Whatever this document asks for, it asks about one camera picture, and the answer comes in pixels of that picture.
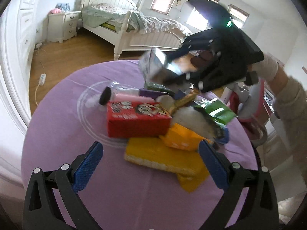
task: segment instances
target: nightstand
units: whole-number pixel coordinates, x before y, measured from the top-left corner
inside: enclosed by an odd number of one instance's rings
[[[63,43],[64,40],[76,36],[77,22],[80,15],[81,11],[49,15],[47,41]]]

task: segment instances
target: white glove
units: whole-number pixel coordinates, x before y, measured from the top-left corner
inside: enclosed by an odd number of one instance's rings
[[[279,64],[281,64],[281,62],[276,57],[267,53],[264,54],[263,61],[254,63],[252,65],[252,70],[256,71],[260,78],[270,82],[276,76]]]

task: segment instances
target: sleeve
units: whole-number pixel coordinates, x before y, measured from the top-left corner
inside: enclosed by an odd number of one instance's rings
[[[274,99],[273,107],[280,116],[298,164],[307,184],[307,102],[303,86],[290,77],[285,88]]]

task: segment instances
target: bed headboard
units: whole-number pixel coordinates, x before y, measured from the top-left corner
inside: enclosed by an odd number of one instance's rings
[[[99,3],[108,3],[124,9],[138,10],[140,1],[138,2],[138,6],[134,3],[134,1],[135,0],[81,0],[80,10],[86,8],[87,6],[93,6]]]

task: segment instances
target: purple tablecloth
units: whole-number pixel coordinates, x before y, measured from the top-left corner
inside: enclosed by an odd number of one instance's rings
[[[142,88],[144,80],[137,63],[123,60],[83,68],[45,96],[33,114],[24,142],[24,187],[34,168],[57,170],[97,140],[104,146],[103,158],[79,196],[102,229],[198,230],[223,193],[212,178],[195,192],[187,193],[175,174],[125,161],[126,140],[107,137],[106,108],[98,103],[100,94],[110,80]],[[222,152],[230,162],[256,169],[252,146],[240,123],[234,119],[228,128],[230,142]],[[246,193],[245,189],[228,225],[235,223]],[[73,225],[58,193],[56,198],[64,219]]]

